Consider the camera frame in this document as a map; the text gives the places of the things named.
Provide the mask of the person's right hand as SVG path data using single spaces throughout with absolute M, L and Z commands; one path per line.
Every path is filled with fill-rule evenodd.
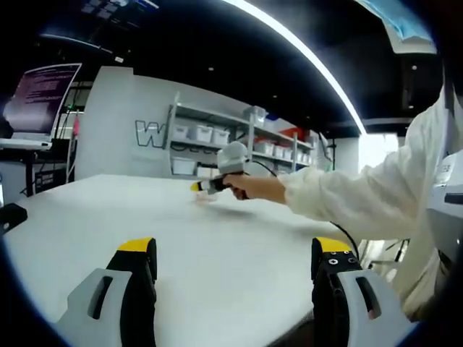
M 268 200 L 284 205 L 285 187 L 276 177 L 227 175 L 224 184 L 231 187 L 238 200 Z

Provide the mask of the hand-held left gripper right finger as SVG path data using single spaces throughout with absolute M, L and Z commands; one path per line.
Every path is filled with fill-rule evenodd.
M 312 241 L 316 346 L 398 346 L 415 328 L 390 285 L 360 266 L 350 246 Z

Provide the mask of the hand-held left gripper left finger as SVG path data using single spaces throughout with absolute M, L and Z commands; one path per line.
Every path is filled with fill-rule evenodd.
M 70 346 L 154 346 L 156 240 L 122 244 L 67 298 L 56 331 Z

